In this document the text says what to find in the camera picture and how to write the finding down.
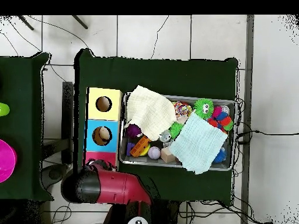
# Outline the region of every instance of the muslin cloth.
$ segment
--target muslin cloth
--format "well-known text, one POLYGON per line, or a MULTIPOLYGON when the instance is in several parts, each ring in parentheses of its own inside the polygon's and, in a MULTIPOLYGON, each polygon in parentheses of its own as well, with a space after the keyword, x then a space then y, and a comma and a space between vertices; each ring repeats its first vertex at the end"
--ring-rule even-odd
POLYGON ((135 124, 150 140, 156 141, 176 121, 175 107, 163 95, 138 85, 128 98, 127 119, 125 128, 135 124))
POLYGON ((210 168, 226 139, 227 134, 193 112, 169 151, 185 169, 201 174, 210 168))

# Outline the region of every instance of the green spiky ball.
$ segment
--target green spiky ball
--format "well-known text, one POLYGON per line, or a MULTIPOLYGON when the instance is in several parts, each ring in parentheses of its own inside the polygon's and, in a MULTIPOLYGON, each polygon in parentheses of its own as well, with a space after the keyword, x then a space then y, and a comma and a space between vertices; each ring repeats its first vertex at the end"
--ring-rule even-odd
POLYGON ((196 109, 195 113, 203 119, 212 117, 214 111, 213 102, 209 99, 196 100, 194 108, 196 109))
POLYGON ((170 129, 169 129, 169 132, 171 133, 171 138, 172 139, 175 139, 179 134, 180 134, 180 131, 182 130, 184 125, 178 123, 178 122, 174 122, 170 129))

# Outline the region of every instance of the dark green tablecloth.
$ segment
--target dark green tablecloth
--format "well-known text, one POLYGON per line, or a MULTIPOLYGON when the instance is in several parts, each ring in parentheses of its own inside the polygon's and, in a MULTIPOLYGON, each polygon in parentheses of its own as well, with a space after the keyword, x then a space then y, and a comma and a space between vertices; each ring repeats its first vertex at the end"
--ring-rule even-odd
POLYGON ((41 68, 48 59, 48 53, 0 57, 0 102, 11 109, 0 117, 0 139, 18 155, 13 174, 0 183, 2 199, 52 200, 40 184, 41 68))
MULTIPOLYGON (((226 61, 97 58, 88 49, 82 49, 75 58, 79 132, 74 145, 78 145, 78 161, 82 160, 84 146, 86 87, 120 89, 125 93, 141 85, 163 95, 234 100, 237 65, 235 58, 226 61)), ((76 127, 78 119, 76 113, 74 115, 76 127)), ((120 171, 139 175, 144 184, 151 178, 162 199, 222 200, 230 204, 231 171, 208 171, 195 175, 180 168, 127 164, 120 164, 120 171)))

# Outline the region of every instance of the metal tray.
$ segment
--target metal tray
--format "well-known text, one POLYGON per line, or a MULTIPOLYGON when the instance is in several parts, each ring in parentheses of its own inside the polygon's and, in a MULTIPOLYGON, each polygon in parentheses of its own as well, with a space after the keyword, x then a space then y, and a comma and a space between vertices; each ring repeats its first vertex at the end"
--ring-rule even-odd
MULTIPOLYGON (((183 168, 181 162, 170 162, 165 163, 161 158, 158 160, 153 160, 148 156, 127 156, 126 149, 127 149, 127 137, 126 137, 126 130, 124 126, 127 123, 127 100, 130 96, 129 93, 125 93, 123 95, 123 102, 121 108, 121 123, 120 123, 120 142, 119 142, 119 160, 124 164, 135 164, 135 165, 146 165, 146 166, 161 166, 161 167, 179 167, 183 168)), ((195 97, 183 97, 183 96, 170 96, 164 95, 168 100, 171 102, 182 101, 189 103, 192 107, 196 100, 201 98, 195 97)), ((228 171, 232 168, 234 164, 234 150, 235 150, 235 138, 236 138, 236 128, 235 125, 237 118, 238 118, 238 105, 233 100, 213 100, 214 106, 219 105, 226 105, 230 109, 230 117, 234 121, 234 128, 228 133, 228 138, 225 140, 223 147, 227 151, 227 158, 221 163, 212 163, 209 170, 217 170, 217 171, 228 171)))

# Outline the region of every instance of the yellow box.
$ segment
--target yellow box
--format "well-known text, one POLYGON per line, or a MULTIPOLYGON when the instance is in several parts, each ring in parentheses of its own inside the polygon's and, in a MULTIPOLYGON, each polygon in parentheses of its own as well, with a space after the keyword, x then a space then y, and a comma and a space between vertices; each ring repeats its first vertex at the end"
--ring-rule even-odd
POLYGON ((122 95, 122 92, 116 89, 88 87, 86 94, 87 119, 119 121, 122 95))

